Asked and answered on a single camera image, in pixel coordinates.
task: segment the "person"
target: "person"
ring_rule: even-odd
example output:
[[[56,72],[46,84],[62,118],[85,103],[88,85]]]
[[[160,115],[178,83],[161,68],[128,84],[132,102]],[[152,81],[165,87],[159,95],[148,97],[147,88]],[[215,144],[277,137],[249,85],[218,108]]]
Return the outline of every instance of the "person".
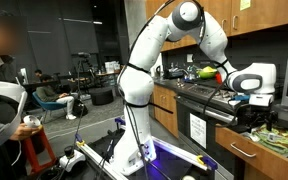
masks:
[[[0,16],[5,16],[5,15],[9,16],[10,14],[6,13],[5,11],[0,13]],[[7,32],[7,29],[5,29],[5,27],[3,28],[2,31],[0,31],[0,33],[1,32],[11,33],[11,32]],[[3,34],[3,35],[1,34],[0,37],[6,37],[6,36],[7,36],[6,34]],[[0,39],[0,47],[1,47],[0,48],[0,81],[16,83],[16,80],[15,80],[16,73],[12,65],[12,62],[14,61],[14,59],[9,55],[5,55],[9,49],[7,48],[6,45],[3,45],[2,41],[3,41],[3,38]],[[0,97],[0,132],[6,127],[7,124],[12,122],[13,118],[17,114],[17,106],[18,106],[18,103],[13,101],[12,99],[4,97],[4,96]],[[11,166],[11,168],[13,169],[13,172],[15,173],[15,176],[17,177],[17,179],[20,179],[20,177],[23,177],[23,176],[27,176],[26,167],[25,167],[26,158],[24,156],[24,153],[19,152],[19,148],[21,147],[19,142],[21,140],[31,137],[36,132],[38,132],[38,130],[39,130],[38,128],[28,128],[26,127],[25,123],[21,123],[16,129],[15,133],[12,134],[9,140],[6,141],[3,145],[3,148],[8,149],[7,155],[8,155],[9,162],[11,163],[15,162],[13,166]]]
[[[53,80],[49,75],[43,74],[41,76],[42,82],[48,82]],[[58,102],[67,104],[66,119],[73,120],[76,116],[72,114],[74,106],[74,97],[67,93],[57,94],[51,86],[41,86],[36,88],[37,96],[44,102]]]
[[[41,80],[42,71],[41,71],[40,69],[36,69],[36,70],[34,71],[34,73],[35,73],[35,76],[36,76],[37,78],[39,78],[40,81],[42,82],[42,80]]]

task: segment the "cabinet handle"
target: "cabinet handle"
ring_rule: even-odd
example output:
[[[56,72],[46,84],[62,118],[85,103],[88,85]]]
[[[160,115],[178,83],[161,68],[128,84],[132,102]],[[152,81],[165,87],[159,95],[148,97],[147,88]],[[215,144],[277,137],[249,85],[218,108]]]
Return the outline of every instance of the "cabinet handle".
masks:
[[[224,24],[225,24],[225,22],[226,22],[226,19],[223,19],[222,20],[222,29],[224,30]]]
[[[238,18],[238,16],[233,16],[233,29],[237,30],[237,27],[235,25],[235,21]]]
[[[247,156],[247,157],[255,157],[256,156],[256,154],[247,154],[246,152],[244,152],[244,151],[242,151],[242,150],[240,150],[239,148],[237,148],[236,146],[234,146],[234,144],[235,144],[235,142],[233,142],[232,144],[231,144],[231,147],[232,148],[234,148],[234,149],[236,149],[237,151],[239,151],[240,153],[242,153],[242,154],[244,154],[245,156]]]

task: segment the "bag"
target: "bag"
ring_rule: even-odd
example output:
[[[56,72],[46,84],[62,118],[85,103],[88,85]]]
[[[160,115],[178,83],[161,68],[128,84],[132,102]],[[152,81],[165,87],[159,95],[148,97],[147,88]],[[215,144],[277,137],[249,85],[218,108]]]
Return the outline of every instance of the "bag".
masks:
[[[80,117],[80,116],[85,116],[87,113],[88,113],[88,109],[86,108],[84,103],[79,99],[75,99],[74,105],[73,105],[73,115],[76,117]]]

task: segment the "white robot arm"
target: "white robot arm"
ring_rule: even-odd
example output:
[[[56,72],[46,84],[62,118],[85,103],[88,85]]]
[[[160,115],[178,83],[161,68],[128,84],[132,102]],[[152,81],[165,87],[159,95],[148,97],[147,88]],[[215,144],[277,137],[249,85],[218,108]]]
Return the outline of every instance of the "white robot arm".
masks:
[[[126,130],[114,148],[110,163],[124,175],[143,166],[141,157],[151,161],[156,158],[147,108],[154,81],[147,72],[155,64],[166,39],[178,41],[186,35],[192,36],[200,49],[220,64],[218,71],[223,80],[227,78],[229,88],[251,94],[253,105],[268,107],[273,100],[275,66],[253,63],[242,71],[233,68],[224,53],[227,37],[223,29],[197,2],[179,4],[168,18],[155,16],[134,42],[129,63],[118,78],[125,100]]]

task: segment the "kitchen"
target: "kitchen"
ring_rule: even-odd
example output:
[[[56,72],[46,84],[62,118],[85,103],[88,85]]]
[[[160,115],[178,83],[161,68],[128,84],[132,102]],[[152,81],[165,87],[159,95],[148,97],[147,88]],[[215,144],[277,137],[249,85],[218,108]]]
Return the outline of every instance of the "kitchen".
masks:
[[[150,1],[146,2],[146,7],[149,6]],[[234,6],[239,6],[239,1],[232,1],[232,5],[228,2],[214,2],[214,1],[200,1],[202,5],[205,5],[205,10],[210,10],[209,12],[212,14],[214,13],[215,18],[219,16],[220,13],[223,13],[220,10],[223,10],[223,7],[229,6],[230,9],[234,9]],[[274,4],[274,2],[259,2],[259,1],[251,1],[251,7],[249,9],[241,10],[241,13],[249,13],[250,15],[252,13],[251,8],[256,8],[256,13],[252,14],[252,18],[254,21],[258,21],[258,24],[262,24],[262,27],[255,26],[255,22],[247,19],[245,17],[246,15],[243,14],[242,17],[240,15],[231,17],[229,19],[232,19],[232,22],[221,21],[220,19],[217,19],[220,24],[224,22],[223,29],[228,35],[228,46],[225,49],[225,54],[229,60],[229,62],[238,70],[242,70],[246,67],[248,67],[251,63],[273,63],[276,66],[277,73],[276,73],[276,83],[275,83],[275,103],[280,103],[280,100],[282,98],[282,92],[283,92],[283,84],[284,84],[284,78],[285,78],[285,72],[286,72],[286,66],[287,66],[287,60],[288,60],[288,11],[286,11],[285,8],[288,7],[288,2],[283,1],[279,5]],[[274,20],[278,21],[284,21],[276,22],[275,24],[272,23],[274,20],[270,19],[267,21],[267,24],[270,23],[267,27],[264,27],[265,24],[263,21],[265,21],[265,18],[259,18],[259,14],[261,16],[266,17],[269,13],[264,13],[263,11],[270,11],[271,14],[274,14],[272,12],[279,12],[274,14],[276,18]],[[154,11],[153,9],[146,9],[147,16],[148,13],[151,11]],[[248,20],[248,23],[253,25],[253,29],[245,30],[243,32],[235,32],[235,29],[238,29],[238,26],[241,26],[241,22],[238,20],[242,20],[245,18]],[[232,27],[232,24],[235,22],[232,29],[225,29],[227,27]],[[171,69],[175,66],[175,68],[178,69],[187,69],[189,66],[195,65],[197,67],[203,68],[209,65],[212,65],[208,62],[208,57],[206,57],[205,54],[198,48],[197,45],[192,43],[192,40],[188,37],[184,38],[183,40],[179,42],[173,42],[173,43],[165,43],[162,53],[161,53],[161,59],[162,59],[162,69]],[[239,179],[239,177],[243,177],[244,179],[254,179],[255,177],[257,179],[285,179],[282,178],[283,176],[278,176],[279,173],[276,173],[276,170],[274,168],[271,168],[272,172],[267,172],[270,170],[267,170],[265,168],[262,168],[262,166],[265,166],[267,162],[259,162],[255,166],[254,164],[249,165],[249,163],[245,163],[245,171],[243,171],[242,175],[239,174],[240,171],[237,167],[239,167],[241,163],[240,158],[237,158],[237,156],[234,156],[233,153],[230,153],[229,150],[222,147],[220,144],[215,142],[218,140],[218,138],[215,136],[218,132],[215,130],[216,128],[211,128],[212,126],[206,126],[206,131],[208,132],[206,134],[206,144],[209,146],[208,148],[203,147],[203,142],[198,142],[192,138],[192,134],[190,132],[190,123],[189,123],[189,116],[190,114],[193,115],[195,113],[196,116],[199,116],[203,113],[204,104],[207,100],[207,97],[203,97],[201,94],[210,93],[207,90],[209,90],[210,84],[213,84],[213,88],[216,87],[216,82],[203,82],[203,88],[198,89],[194,84],[190,83],[183,83],[182,85],[178,86],[178,80],[175,78],[173,80],[169,79],[162,79],[160,77],[155,78],[155,88],[153,93],[153,100],[154,103],[160,103],[158,105],[161,105],[164,108],[173,111],[173,114],[170,115],[166,112],[162,112],[160,109],[155,108],[155,118],[163,124],[175,137],[178,137],[179,139],[183,140],[184,142],[192,145],[192,148],[199,153],[206,153],[213,157],[221,166],[219,168],[219,174],[215,175],[216,178],[221,179]],[[183,104],[188,104],[190,106],[189,108],[185,107]],[[227,123],[227,119],[232,119],[233,113],[227,110],[227,103],[222,103],[224,107],[221,106],[221,103],[213,103],[210,104],[209,107],[206,108],[205,114],[208,116],[209,119],[214,120],[212,122],[212,125],[215,123]],[[210,117],[211,115],[221,115],[220,117]],[[283,125],[287,125],[288,122],[283,122],[282,120],[279,121],[279,123],[283,123]],[[228,136],[230,134],[230,131],[223,131],[227,133],[225,136]],[[232,163],[227,164],[221,163],[219,161],[223,160],[221,157],[228,157],[232,161],[239,161],[238,163]]]

